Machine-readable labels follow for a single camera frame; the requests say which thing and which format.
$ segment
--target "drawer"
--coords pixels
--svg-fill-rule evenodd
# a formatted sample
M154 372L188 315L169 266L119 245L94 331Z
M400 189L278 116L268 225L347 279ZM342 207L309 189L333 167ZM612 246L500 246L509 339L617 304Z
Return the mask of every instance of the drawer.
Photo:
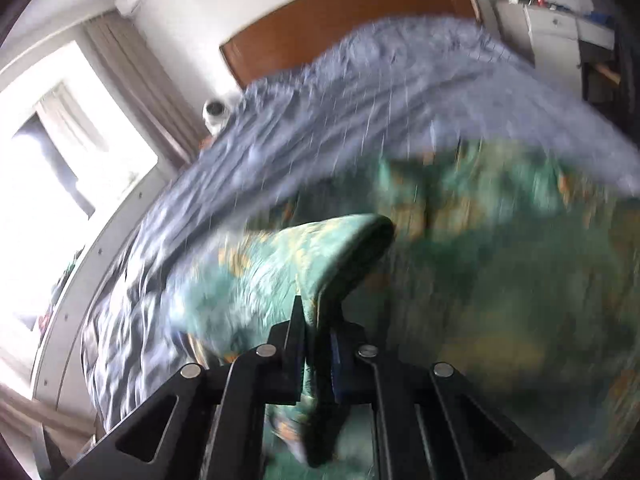
M533 38L536 34L553 34L570 40L578 39L578 25L572 15L535 7L526 9Z

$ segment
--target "brown headboard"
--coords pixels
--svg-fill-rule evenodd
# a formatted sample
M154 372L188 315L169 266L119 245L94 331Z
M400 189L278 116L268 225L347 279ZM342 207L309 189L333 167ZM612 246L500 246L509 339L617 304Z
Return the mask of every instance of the brown headboard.
M294 0L220 46L238 84L312 61L357 26L385 16L451 14L480 21L476 0Z

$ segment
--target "white curtain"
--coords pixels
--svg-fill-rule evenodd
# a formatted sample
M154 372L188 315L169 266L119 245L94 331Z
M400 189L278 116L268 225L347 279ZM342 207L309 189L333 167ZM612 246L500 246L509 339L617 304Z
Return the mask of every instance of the white curtain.
M209 132L133 24L112 11L89 20L84 28L164 157L176 169L193 162Z
M110 150L63 82L40 99L36 112L94 207L116 200L135 181L136 172Z

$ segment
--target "wrinkled bedding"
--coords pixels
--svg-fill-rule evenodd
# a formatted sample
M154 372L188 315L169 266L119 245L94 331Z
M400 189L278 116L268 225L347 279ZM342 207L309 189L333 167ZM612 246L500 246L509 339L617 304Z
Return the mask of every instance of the wrinkled bedding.
M620 196L640 190L635 147L475 23L366 25L312 64L252 84L220 138L165 190L114 264L82 340L106 429L181 365L202 360L198 345L167 326L162 294L174 267L210 234L242 231L363 160L424 158L455 150L460 139L509 140L562 158ZM354 212L369 211L337 216Z

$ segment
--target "bed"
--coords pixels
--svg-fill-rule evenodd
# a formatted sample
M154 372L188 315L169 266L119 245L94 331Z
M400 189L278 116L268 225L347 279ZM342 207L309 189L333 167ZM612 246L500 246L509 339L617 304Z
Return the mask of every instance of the bed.
M295 0L222 45L242 101L151 207L86 320L106 430L182 365L260 342L302 293L312 339L342 303L401 359L465 371L572 474L603 475L638 420L640 155L477 9ZM363 240L388 242L388 219L391 247L353 260ZM359 271L328 286L329 269ZM266 478L322 462L300 439L321 397L307 358L305 402L270 412ZM368 478L361 413L342 435L336 449L356 450L309 475Z

